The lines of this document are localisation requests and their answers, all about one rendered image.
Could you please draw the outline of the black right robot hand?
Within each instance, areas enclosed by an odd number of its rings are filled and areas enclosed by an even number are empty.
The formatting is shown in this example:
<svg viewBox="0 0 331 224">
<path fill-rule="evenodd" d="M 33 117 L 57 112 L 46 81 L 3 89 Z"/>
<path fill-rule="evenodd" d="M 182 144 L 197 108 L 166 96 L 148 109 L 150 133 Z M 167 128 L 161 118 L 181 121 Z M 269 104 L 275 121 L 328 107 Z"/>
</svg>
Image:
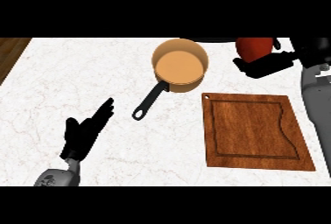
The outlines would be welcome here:
<svg viewBox="0 0 331 224">
<path fill-rule="evenodd" d="M 281 43 L 274 39 L 274 49 L 281 49 Z M 260 59 L 247 63 L 241 56 L 232 60 L 240 70 L 255 79 L 263 78 L 294 65 L 300 60 L 305 68 L 328 64 L 331 65 L 331 38 L 290 38 L 294 50 L 292 52 L 272 52 Z"/>
</svg>

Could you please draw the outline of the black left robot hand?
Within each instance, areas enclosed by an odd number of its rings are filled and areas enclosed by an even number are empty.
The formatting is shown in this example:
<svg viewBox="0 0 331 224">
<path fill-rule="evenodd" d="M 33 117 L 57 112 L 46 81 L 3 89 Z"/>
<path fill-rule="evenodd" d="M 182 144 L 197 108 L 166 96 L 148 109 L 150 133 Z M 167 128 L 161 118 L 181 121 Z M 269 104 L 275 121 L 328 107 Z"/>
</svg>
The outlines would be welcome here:
<svg viewBox="0 0 331 224">
<path fill-rule="evenodd" d="M 67 160 L 68 158 L 83 161 L 92 146 L 98 140 L 99 133 L 104 130 L 110 118 L 114 115 L 114 99 L 108 100 L 101 105 L 95 115 L 83 122 L 79 122 L 74 117 L 67 119 L 65 128 L 65 146 L 60 157 Z"/>
</svg>

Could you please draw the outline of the brown wooden cutting board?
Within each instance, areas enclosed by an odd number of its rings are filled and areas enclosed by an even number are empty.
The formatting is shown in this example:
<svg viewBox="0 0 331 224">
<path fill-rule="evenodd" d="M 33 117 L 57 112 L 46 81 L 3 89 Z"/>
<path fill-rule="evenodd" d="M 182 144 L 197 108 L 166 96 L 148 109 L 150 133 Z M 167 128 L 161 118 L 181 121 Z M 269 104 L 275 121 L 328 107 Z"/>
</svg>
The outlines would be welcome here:
<svg viewBox="0 0 331 224">
<path fill-rule="evenodd" d="M 296 113 L 286 95 L 201 95 L 210 167 L 312 172 Z"/>
</svg>

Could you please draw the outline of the red bell pepper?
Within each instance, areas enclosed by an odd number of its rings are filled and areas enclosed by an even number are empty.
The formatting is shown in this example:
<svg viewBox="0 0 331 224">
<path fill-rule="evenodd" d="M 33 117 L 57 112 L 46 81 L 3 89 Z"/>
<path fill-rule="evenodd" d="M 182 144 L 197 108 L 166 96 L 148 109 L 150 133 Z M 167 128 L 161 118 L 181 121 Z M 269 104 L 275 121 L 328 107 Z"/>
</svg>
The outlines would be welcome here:
<svg viewBox="0 0 331 224">
<path fill-rule="evenodd" d="M 235 40 L 238 55 L 247 63 L 266 56 L 274 49 L 272 38 L 238 38 Z"/>
</svg>

